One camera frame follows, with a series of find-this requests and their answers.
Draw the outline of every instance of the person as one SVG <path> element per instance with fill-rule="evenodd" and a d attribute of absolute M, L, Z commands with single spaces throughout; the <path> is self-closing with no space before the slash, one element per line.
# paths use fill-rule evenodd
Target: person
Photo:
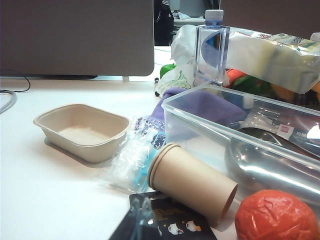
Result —
<path fill-rule="evenodd" d="M 170 46 L 174 30 L 174 16 L 167 0 L 153 0 L 154 45 Z"/>

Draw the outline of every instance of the beige paper tray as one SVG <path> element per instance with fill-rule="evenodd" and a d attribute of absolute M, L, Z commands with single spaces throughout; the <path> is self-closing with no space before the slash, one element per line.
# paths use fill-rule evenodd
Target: beige paper tray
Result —
<path fill-rule="evenodd" d="M 53 144 L 91 163 L 111 158 L 130 120 L 84 104 L 65 105 L 33 120 Z"/>

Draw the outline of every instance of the orange object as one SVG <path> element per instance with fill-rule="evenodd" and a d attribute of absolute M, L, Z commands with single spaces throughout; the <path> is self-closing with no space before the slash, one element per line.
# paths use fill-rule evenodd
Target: orange object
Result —
<path fill-rule="evenodd" d="M 282 86 L 271 84 L 271 88 L 275 92 L 275 94 L 285 100 L 287 103 L 293 104 L 295 99 L 295 93 L 290 91 Z"/>
<path fill-rule="evenodd" d="M 261 190 L 245 198 L 235 216 L 237 240 L 320 240 L 312 209 L 294 195 Z"/>
<path fill-rule="evenodd" d="M 224 86 L 225 88 L 229 88 L 230 86 L 232 86 L 236 79 L 242 78 L 247 75 L 246 73 L 234 68 L 230 68 L 228 71 L 226 71 L 226 74 L 229 77 L 229 85 Z"/>
<path fill-rule="evenodd" d="M 318 100 L 320 101 L 320 81 L 311 89 L 317 93 Z"/>

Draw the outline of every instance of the metal spoon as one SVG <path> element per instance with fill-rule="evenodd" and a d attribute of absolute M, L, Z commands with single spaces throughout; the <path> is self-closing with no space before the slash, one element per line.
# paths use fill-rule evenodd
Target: metal spoon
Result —
<path fill-rule="evenodd" d="M 320 161 L 319 156 L 272 132 L 253 127 L 240 131 Z M 320 206 L 320 171 L 311 164 L 280 156 L 236 138 L 231 139 L 225 150 L 225 164 L 231 177 L 248 193 L 276 189 Z"/>

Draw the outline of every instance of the biodegradable food container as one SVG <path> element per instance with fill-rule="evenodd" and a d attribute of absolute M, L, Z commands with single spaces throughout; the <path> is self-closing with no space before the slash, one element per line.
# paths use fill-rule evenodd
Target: biodegradable food container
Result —
<path fill-rule="evenodd" d="M 126 117 L 84 104 L 55 108 L 33 122 L 50 142 L 91 163 L 112 157 L 130 124 Z"/>
<path fill-rule="evenodd" d="M 320 219 L 319 111 L 209 84 L 167 98 L 162 107 L 166 141 L 237 182 L 235 203 L 276 189 L 302 199 Z"/>

